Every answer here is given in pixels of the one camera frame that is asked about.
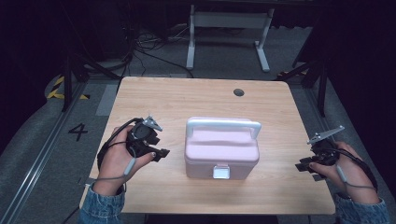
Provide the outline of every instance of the jeans jacket sleeve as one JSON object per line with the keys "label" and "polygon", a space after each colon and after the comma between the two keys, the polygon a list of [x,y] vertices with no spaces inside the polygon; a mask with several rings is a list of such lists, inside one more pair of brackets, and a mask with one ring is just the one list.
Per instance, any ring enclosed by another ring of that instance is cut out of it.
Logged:
{"label": "jeans jacket sleeve", "polygon": [[102,196],[88,188],[84,204],[79,210],[78,224],[108,223],[119,224],[120,213],[125,202],[125,192],[116,196]]}
{"label": "jeans jacket sleeve", "polygon": [[385,201],[378,204],[354,203],[351,200],[335,196],[337,216],[342,224],[377,223],[389,224],[390,218]]}

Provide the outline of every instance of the white handle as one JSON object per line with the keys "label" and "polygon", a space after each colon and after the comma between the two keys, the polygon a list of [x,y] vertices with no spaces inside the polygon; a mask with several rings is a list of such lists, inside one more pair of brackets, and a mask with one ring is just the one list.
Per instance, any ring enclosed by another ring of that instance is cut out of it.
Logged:
{"label": "white handle", "polygon": [[256,121],[249,120],[231,120],[231,119],[190,119],[187,121],[186,135],[192,137],[193,129],[197,126],[211,126],[211,127],[239,127],[252,128],[252,139],[256,139],[262,125]]}

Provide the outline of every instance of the pink storage box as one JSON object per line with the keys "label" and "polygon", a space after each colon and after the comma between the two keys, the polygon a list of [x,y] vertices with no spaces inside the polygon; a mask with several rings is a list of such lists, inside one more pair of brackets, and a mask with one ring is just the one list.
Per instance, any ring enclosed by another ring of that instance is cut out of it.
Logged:
{"label": "pink storage box", "polygon": [[246,179],[259,162],[259,122],[249,119],[188,119],[184,159],[191,178]]}

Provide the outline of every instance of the box latch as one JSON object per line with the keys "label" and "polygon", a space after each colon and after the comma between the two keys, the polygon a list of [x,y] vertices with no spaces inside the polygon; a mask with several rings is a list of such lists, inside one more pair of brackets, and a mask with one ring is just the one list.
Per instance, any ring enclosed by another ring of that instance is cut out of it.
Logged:
{"label": "box latch", "polygon": [[228,165],[215,166],[213,168],[213,178],[215,178],[215,179],[230,179],[230,167]]}

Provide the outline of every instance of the wooden table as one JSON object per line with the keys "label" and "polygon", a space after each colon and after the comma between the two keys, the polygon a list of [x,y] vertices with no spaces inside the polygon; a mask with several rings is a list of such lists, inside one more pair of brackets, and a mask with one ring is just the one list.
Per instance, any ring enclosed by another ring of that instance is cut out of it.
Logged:
{"label": "wooden table", "polygon": [[[236,96],[241,89],[245,95]],[[308,136],[284,82],[126,77],[120,85],[101,145],[114,127],[152,115],[163,127],[156,148],[171,150],[129,182],[123,212],[158,214],[333,214],[325,181],[294,164],[312,156]],[[190,117],[246,118],[262,124],[260,161],[246,180],[186,176],[184,141]],[[97,177],[96,163],[91,177]]]}

